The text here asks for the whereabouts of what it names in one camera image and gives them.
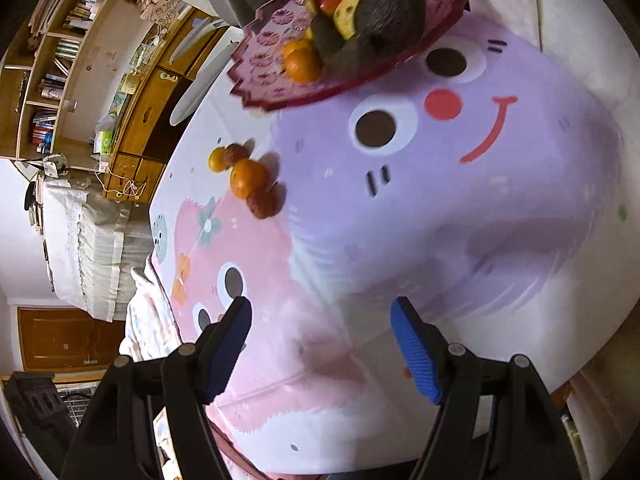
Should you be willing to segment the small dark red fruit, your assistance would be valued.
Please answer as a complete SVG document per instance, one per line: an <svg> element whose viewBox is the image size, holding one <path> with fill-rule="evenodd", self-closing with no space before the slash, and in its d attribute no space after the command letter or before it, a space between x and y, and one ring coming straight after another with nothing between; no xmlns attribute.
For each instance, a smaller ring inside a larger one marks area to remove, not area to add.
<svg viewBox="0 0 640 480"><path fill-rule="evenodd" d="M260 188L247 195L245 200L252 215L260 220L273 217L277 212L277 201L273 192Z"/></svg>
<svg viewBox="0 0 640 480"><path fill-rule="evenodd" d="M249 157L250 151L244 145L231 143L224 148L224 163L228 168Z"/></svg>

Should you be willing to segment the mandarin orange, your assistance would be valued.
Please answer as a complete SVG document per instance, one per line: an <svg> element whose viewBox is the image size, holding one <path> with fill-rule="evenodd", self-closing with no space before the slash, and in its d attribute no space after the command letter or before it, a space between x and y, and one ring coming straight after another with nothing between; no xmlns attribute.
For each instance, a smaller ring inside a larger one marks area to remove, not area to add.
<svg viewBox="0 0 640 480"><path fill-rule="evenodd" d="M310 84L322 76L323 66L315 50L299 49L285 58L284 71L292 81Z"/></svg>
<svg viewBox="0 0 640 480"><path fill-rule="evenodd" d="M241 159L231 169L230 190L240 200L246 200L250 193L263 188L268 179L268 171L253 159Z"/></svg>
<svg viewBox="0 0 640 480"><path fill-rule="evenodd" d="M298 50L314 50L314 43L306 38L297 38L287 42L282 48L282 58L287 58Z"/></svg>

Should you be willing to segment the small yellow mandarin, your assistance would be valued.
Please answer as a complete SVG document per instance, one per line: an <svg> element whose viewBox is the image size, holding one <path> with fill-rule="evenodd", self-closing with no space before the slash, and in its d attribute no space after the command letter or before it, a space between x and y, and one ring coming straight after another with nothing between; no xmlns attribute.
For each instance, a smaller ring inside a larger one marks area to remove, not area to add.
<svg viewBox="0 0 640 480"><path fill-rule="evenodd" d="M228 162L226 162L226 149L220 146L210 152L208 156L208 168L215 174L224 172L229 168Z"/></svg>

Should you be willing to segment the dark overripe banana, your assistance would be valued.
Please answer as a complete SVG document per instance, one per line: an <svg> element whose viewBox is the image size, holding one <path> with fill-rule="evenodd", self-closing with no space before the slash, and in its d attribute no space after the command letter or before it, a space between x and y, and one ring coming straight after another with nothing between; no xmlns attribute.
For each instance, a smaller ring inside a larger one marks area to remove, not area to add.
<svg viewBox="0 0 640 480"><path fill-rule="evenodd" d="M344 39L332 18L312 0L305 0L305 8L311 15L309 38L332 78L360 77L385 58L365 36L356 34L349 40Z"/></svg>

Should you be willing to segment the dark avocado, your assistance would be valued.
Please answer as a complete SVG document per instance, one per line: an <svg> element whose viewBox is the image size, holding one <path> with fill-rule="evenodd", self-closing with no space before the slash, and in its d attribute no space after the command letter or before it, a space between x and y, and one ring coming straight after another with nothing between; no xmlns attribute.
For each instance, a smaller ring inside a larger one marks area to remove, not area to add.
<svg viewBox="0 0 640 480"><path fill-rule="evenodd" d="M356 35L379 55L395 55L417 44L425 30L425 0L360 0Z"/></svg>

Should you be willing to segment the yellow pear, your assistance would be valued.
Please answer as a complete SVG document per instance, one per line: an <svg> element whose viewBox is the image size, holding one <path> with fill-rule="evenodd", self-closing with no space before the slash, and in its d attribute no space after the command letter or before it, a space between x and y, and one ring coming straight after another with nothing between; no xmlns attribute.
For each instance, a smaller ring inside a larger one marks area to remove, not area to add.
<svg viewBox="0 0 640 480"><path fill-rule="evenodd" d="M334 11L333 21L344 40L365 32L375 22L373 0L342 0Z"/></svg>

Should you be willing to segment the floral patterned blanket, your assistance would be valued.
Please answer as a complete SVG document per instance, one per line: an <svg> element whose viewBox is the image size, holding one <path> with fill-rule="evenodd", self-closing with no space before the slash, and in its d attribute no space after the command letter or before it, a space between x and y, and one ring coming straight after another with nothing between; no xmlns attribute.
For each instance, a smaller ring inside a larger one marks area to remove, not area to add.
<svg viewBox="0 0 640 480"><path fill-rule="evenodd" d="M131 269L136 292L128 302L119 353L134 362L164 358L182 344L174 314L152 256Z"/></svg>

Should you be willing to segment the brown wooden door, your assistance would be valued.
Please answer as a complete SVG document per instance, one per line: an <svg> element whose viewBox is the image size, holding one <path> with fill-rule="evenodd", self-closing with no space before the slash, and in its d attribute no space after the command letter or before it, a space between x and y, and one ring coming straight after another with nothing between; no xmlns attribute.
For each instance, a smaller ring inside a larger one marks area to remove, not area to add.
<svg viewBox="0 0 640 480"><path fill-rule="evenodd" d="M17 308L25 372L104 370L119 354L125 322L105 322L78 308Z"/></svg>

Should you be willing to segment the lace covered piano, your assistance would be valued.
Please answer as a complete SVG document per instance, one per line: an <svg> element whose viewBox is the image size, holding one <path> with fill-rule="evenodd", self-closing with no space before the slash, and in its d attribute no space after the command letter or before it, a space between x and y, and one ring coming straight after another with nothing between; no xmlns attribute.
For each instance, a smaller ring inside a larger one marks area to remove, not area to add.
<svg viewBox="0 0 640 480"><path fill-rule="evenodd" d="M136 292L131 270L153 249L149 206L108 200L84 172L40 178L35 193L55 296L96 320L122 321Z"/></svg>

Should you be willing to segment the cartoon monster tablecloth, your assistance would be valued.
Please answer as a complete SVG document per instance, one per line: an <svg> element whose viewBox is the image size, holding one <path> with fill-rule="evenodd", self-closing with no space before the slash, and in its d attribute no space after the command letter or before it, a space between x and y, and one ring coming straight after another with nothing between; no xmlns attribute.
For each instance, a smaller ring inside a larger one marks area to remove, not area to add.
<svg viewBox="0 0 640 480"><path fill-rule="evenodd" d="M244 145L276 214L255 218L208 156ZM530 356L549 388L639 297L639 113L474 13L388 76L272 114L220 76L151 208L181 338L235 296L253 324L208 410L265 474L418 456L435 410L390 328L407 297L480 356Z"/></svg>

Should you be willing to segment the wooden desk with drawers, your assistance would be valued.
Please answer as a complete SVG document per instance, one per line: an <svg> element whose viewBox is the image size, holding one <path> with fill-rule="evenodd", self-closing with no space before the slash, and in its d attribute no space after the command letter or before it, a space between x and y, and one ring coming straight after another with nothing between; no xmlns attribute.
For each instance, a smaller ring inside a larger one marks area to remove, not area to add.
<svg viewBox="0 0 640 480"><path fill-rule="evenodd" d="M178 126L169 123L171 112L228 29L201 39L177 61L170 62L178 44L204 18L211 16L194 9L186 12L144 66L141 81L118 118L114 148L107 170L100 175L103 196L108 200L138 204L152 200L186 128L185 122Z"/></svg>

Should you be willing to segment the green tissue pack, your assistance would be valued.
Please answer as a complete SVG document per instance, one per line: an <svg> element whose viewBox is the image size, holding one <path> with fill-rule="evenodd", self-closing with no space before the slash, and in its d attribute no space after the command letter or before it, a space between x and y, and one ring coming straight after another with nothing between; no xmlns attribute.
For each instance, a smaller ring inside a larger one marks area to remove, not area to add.
<svg viewBox="0 0 640 480"><path fill-rule="evenodd" d="M114 143L114 131L100 130L96 133L93 140L92 152L95 155L109 155L111 154Z"/></svg>

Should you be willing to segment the pink glass fruit bowl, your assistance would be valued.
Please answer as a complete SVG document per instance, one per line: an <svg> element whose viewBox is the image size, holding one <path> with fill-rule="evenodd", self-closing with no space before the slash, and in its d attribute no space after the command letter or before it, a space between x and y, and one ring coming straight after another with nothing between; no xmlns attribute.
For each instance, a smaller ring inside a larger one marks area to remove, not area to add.
<svg viewBox="0 0 640 480"><path fill-rule="evenodd" d="M337 96L426 51L468 0L270 0L232 54L231 92L265 112Z"/></svg>

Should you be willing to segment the wooden bookshelf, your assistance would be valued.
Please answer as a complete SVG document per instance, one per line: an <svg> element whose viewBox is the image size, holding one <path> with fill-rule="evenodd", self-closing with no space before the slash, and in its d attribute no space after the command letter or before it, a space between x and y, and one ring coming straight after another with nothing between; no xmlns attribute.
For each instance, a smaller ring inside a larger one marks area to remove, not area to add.
<svg viewBox="0 0 640 480"><path fill-rule="evenodd" d="M112 152L93 154L94 136L112 129L114 148L144 66L191 9L202 11L183 0L39 0L1 61L2 158L62 154L95 170Z"/></svg>

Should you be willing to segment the white floral curtain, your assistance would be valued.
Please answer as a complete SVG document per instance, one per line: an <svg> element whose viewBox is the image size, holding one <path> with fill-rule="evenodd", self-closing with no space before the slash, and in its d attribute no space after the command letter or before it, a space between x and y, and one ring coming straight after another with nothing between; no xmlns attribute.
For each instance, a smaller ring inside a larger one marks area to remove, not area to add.
<svg viewBox="0 0 640 480"><path fill-rule="evenodd" d="M470 6L565 62L612 112L639 113L639 55L602 0L470 0Z"/></svg>

